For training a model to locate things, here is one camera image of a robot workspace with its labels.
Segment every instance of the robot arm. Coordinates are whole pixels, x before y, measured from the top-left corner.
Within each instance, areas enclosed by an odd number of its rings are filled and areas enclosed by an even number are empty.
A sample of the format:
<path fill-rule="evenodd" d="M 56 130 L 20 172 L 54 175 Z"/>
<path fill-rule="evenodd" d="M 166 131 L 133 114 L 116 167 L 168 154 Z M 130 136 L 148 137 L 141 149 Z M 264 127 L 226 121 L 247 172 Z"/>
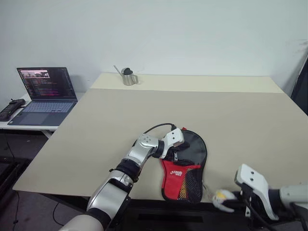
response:
<path fill-rule="evenodd" d="M 164 158 L 168 149 L 184 143 L 179 128 L 159 140 L 142 134 L 133 147 L 112 169 L 105 182 L 89 200 L 87 212 L 70 220 L 60 231 L 103 231 L 116 217 L 121 216 L 130 198 L 128 194 L 149 157 Z"/>
<path fill-rule="evenodd" d="M 213 196 L 213 205 L 218 209 L 234 212 L 230 205 L 237 201 L 244 202 L 246 217 L 257 218 L 263 224 L 266 223 L 264 220 L 308 220 L 308 185 L 271 189 L 263 175 L 245 164 L 239 167 L 234 181 L 241 187 L 240 193 L 218 190 Z"/>

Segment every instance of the black cable on floor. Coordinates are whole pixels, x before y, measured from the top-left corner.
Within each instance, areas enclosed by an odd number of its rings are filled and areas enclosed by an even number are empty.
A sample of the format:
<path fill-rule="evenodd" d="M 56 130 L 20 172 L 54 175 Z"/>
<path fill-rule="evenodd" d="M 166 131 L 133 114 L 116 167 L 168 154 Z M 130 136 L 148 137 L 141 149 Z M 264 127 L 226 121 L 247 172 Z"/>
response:
<path fill-rule="evenodd" d="M 54 217 L 54 212 L 56 211 L 56 208 L 58 207 L 59 203 L 56 204 L 56 206 L 54 207 L 53 209 L 53 212 L 52 212 L 52 218 L 54 220 L 54 222 L 56 222 L 58 225 L 61 225 L 61 226 L 64 226 L 63 224 L 59 223 L 56 218 Z"/>
<path fill-rule="evenodd" d="M 15 221 L 13 222 L 13 224 L 14 224 L 14 226 L 13 226 L 13 231 L 15 230 L 15 226 L 16 226 L 16 224 L 18 223 L 18 220 L 17 220 L 17 213 L 18 213 L 19 199 L 20 199 L 18 191 L 16 191 L 16 193 L 17 193 L 17 207 L 16 207 L 16 213 L 15 213 Z"/>
<path fill-rule="evenodd" d="M 4 135 L 4 139 L 5 139 L 6 145 L 8 146 L 8 149 L 10 150 L 10 153 L 11 153 L 11 155 L 13 157 L 13 165 L 14 165 L 15 164 L 15 156 L 14 156 L 14 154 L 13 154 L 13 152 L 11 150 L 11 147 L 9 145 L 9 142 L 8 142 L 7 137 L 6 137 L 5 131 L 4 131 L 3 135 Z M 17 180 L 17 170 L 15 170 L 15 180 Z M 13 231 L 15 230 L 15 226 L 18 223 L 17 214 L 18 214 L 18 207 L 19 207 L 19 200 L 20 200 L 18 191 L 15 191 L 15 192 L 17 194 L 17 206 L 16 206 L 15 220 L 13 221 L 13 229 L 12 229 Z"/>
<path fill-rule="evenodd" d="M 299 217 L 299 221 L 302 224 L 303 230 L 304 231 L 308 231 L 307 223 L 306 223 L 304 217 L 297 212 L 295 204 L 294 203 L 290 203 L 290 206 L 294 210 L 295 214 Z"/>

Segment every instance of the laptop screen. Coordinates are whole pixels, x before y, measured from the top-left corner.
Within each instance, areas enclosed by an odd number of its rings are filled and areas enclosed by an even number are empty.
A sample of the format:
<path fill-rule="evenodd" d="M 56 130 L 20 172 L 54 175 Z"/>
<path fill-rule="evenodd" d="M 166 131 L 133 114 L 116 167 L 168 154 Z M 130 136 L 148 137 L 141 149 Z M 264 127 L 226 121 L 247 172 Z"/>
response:
<path fill-rule="evenodd" d="M 76 100 L 66 67 L 18 68 L 32 100 Z"/>

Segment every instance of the white wall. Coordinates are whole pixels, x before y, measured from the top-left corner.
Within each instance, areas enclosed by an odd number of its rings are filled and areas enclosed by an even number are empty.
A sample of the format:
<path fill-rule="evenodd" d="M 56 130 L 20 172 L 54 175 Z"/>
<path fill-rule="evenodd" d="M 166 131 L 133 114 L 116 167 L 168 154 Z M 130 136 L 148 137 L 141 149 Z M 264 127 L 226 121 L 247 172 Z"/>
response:
<path fill-rule="evenodd" d="M 66 66 L 85 91 L 112 65 L 135 73 L 271 76 L 292 90 L 307 0 L 1 0 L 0 108 L 16 67 Z"/>

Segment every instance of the desk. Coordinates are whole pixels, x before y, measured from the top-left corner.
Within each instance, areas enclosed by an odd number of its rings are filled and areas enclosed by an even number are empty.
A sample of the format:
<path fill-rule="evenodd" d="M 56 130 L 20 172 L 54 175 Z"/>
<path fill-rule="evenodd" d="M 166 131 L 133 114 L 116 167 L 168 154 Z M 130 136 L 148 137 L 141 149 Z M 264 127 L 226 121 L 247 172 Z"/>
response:
<path fill-rule="evenodd" d="M 203 179 L 212 191 L 239 190 L 233 179 L 242 163 L 273 187 L 307 180 L 308 117 L 269 77 L 229 78 L 140 75 L 141 84 L 129 87 L 117 74 L 101 75 L 13 189 L 91 196 L 136 138 L 165 122 L 205 140 Z M 159 160 L 150 158 L 131 198 L 163 200 L 162 179 Z"/>
<path fill-rule="evenodd" d="M 81 97 L 84 95 L 84 93 L 76 93 L 76 97 L 78 100 L 81 99 Z M 20 99 L 24 99 L 26 101 L 25 105 L 28 105 L 31 102 L 31 99 L 28 94 L 23 95 Z M 13 119 L 22 108 L 17 109 L 13 115 L 11 116 L 11 119 Z M 10 129 L 10 130 L 29 130 L 29 131 L 41 131 L 44 133 L 44 135 L 47 138 L 50 138 L 51 131 L 56 131 L 58 126 L 26 126 L 26 125 L 8 125 L 9 121 L 0 122 L 0 129 Z"/>

